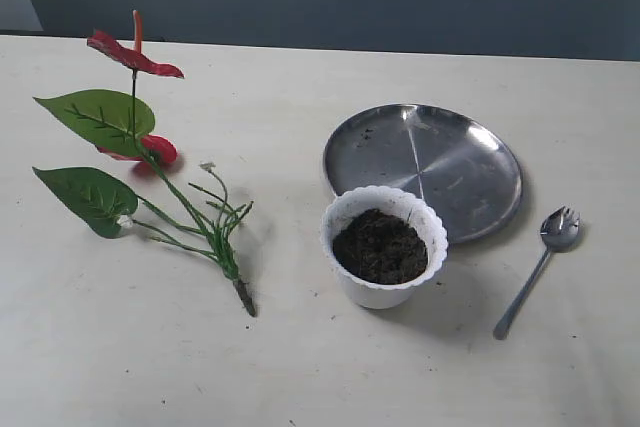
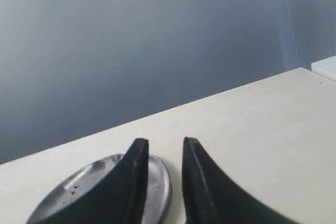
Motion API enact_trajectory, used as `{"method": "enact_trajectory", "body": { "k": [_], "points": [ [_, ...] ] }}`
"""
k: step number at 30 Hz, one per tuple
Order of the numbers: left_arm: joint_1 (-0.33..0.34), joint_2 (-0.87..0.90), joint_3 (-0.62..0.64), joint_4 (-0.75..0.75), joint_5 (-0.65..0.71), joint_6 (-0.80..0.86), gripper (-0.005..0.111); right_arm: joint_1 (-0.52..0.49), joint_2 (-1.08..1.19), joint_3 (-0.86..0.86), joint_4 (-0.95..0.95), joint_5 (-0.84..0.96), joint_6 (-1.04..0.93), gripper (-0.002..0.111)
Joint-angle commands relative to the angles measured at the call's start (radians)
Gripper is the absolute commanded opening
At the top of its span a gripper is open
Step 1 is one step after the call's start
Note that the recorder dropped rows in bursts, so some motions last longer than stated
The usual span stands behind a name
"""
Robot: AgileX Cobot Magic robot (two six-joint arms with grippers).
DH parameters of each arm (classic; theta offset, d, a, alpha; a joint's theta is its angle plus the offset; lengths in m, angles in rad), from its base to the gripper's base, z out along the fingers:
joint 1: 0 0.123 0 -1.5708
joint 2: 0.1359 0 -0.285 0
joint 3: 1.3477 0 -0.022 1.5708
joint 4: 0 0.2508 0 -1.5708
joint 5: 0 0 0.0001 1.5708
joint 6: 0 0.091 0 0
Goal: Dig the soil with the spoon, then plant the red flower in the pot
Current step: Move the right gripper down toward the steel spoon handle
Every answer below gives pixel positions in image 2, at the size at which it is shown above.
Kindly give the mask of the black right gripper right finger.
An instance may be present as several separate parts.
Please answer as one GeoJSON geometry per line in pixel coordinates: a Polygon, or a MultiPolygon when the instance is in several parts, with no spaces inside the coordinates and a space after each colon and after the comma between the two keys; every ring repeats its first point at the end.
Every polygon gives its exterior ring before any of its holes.
{"type": "Polygon", "coordinates": [[[183,141],[186,223],[293,223],[238,186],[196,138],[183,141]]]}

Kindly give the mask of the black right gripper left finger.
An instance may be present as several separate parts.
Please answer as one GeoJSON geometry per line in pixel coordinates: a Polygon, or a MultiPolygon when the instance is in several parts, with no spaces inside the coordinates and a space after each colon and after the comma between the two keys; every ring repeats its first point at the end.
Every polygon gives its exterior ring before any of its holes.
{"type": "Polygon", "coordinates": [[[148,186],[149,142],[133,141],[94,187],[42,223],[141,223],[148,186]]]}

